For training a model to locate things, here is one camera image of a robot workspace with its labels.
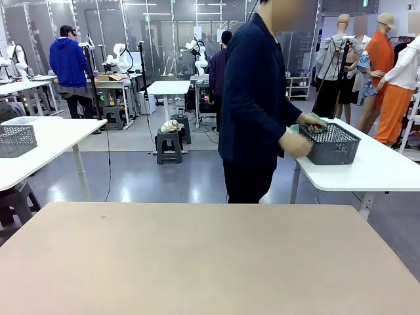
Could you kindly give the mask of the person's right hand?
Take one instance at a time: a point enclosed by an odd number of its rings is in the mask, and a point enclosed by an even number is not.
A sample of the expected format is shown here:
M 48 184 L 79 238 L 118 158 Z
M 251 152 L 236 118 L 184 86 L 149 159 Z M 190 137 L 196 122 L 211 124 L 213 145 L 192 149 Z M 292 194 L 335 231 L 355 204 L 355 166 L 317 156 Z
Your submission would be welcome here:
M 286 131 L 278 141 L 284 152 L 294 158 L 306 157 L 311 149 L 312 143 L 300 134 Z

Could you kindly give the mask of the person's left hand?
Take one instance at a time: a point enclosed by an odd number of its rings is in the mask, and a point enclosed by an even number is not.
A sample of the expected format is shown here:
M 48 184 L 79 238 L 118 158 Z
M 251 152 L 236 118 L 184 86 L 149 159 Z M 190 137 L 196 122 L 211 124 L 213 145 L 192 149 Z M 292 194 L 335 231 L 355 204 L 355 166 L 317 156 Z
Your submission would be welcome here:
M 322 131 L 326 127 L 326 123 L 320 120 L 318 117 L 311 114 L 301 113 L 297 118 L 297 123 L 299 125 L 306 125 L 308 130 L 311 132 Z

